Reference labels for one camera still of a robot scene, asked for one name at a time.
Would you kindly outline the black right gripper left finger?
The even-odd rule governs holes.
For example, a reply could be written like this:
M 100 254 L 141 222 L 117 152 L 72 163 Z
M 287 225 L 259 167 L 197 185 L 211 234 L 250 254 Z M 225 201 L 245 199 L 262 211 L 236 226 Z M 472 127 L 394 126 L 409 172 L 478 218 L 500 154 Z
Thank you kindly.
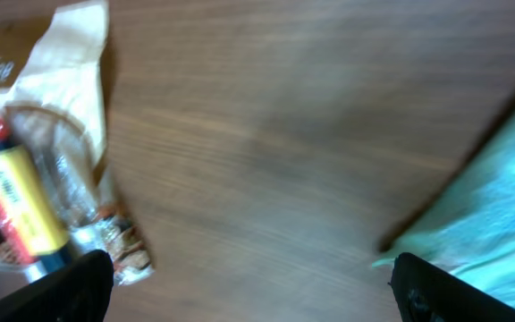
M 114 287 L 110 256 L 93 250 L 0 300 L 0 322 L 103 322 Z

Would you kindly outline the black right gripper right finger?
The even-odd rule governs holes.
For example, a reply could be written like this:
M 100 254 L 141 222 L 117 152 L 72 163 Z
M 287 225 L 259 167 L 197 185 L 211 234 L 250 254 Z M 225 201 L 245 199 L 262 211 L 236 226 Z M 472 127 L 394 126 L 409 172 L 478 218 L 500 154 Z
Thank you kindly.
M 515 322 L 515 309 L 404 252 L 389 285 L 403 322 Z

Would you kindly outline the teal wet wipes packet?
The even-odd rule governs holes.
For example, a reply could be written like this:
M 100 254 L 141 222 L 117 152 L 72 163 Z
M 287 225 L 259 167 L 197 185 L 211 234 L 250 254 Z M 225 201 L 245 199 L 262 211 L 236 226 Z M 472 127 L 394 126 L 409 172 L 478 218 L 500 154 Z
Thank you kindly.
M 515 309 L 515 112 L 375 264 L 403 252 Z

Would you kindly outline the yellow glue stick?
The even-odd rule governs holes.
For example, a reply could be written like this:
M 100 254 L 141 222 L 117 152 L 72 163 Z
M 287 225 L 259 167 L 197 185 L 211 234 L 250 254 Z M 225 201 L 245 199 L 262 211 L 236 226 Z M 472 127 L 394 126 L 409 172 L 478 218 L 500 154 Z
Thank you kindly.
M 0 150 L 0 196 L 29 254 L 46 272 L 72 262 L 69 234 L 44 192 L 28 151 L 13 142 Z

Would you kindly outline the beige brown snack bag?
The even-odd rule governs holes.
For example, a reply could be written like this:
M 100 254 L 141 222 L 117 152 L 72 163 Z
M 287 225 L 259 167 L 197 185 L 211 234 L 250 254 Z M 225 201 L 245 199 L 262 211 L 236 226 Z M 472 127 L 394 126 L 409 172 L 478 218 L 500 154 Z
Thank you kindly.
M 135 284 L 153 272 L 138 227 L 120 200 L 106 160 L 100 60 L 108 5 L 86 1 L 50 15 L 0 21 L 0 117 L 23 146 L 56 216 L 69 234 L 72 259 L 106 252 L 114 281 Z M 34 258 L 30 280 L 48 274 Z

